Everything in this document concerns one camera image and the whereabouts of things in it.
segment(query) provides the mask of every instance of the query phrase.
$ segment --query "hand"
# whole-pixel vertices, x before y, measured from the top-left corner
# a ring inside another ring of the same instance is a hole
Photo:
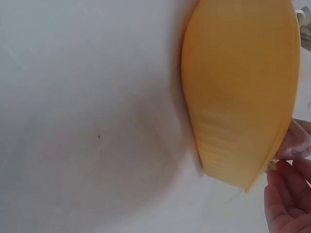
[[[264,208],[270,233],[311,233],[311,161],[285,161],[268,173]]]
[[[292,160],[311,155],[311,122],[292,119],[274,159]]]

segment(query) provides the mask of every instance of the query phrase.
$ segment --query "white wall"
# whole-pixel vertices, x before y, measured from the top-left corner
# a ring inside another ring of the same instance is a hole
[[[245,222],[218,204],[234,188],[215,183],[208,197],[182,98],[194,4],[0,1],[1,232],[215,233]],[[297,115],[308,98],[300,91]],[[264,229],[264,185],[225,207],[254,197],[247,216]]]

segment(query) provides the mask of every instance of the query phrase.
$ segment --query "yellow plastic container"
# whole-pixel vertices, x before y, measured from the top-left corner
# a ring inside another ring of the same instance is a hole
[[[201,0],[187,27],[182,84],[207,175],[247,192],[292,118],[300,36],[291,0]]]

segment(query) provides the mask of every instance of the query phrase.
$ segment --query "yellow bowl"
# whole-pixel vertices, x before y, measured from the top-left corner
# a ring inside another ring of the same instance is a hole
[[[207,175],[247,192],[292,118],[300,64],[291,0],[201,0],[187,26],[182,84]]]

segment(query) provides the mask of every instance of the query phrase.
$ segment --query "white background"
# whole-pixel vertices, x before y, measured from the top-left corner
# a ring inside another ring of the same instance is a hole
[[[1,232],[265,231],[264,177],[224,204],[238,190],[197,158],[179,73],[194,5],[0,0]]]

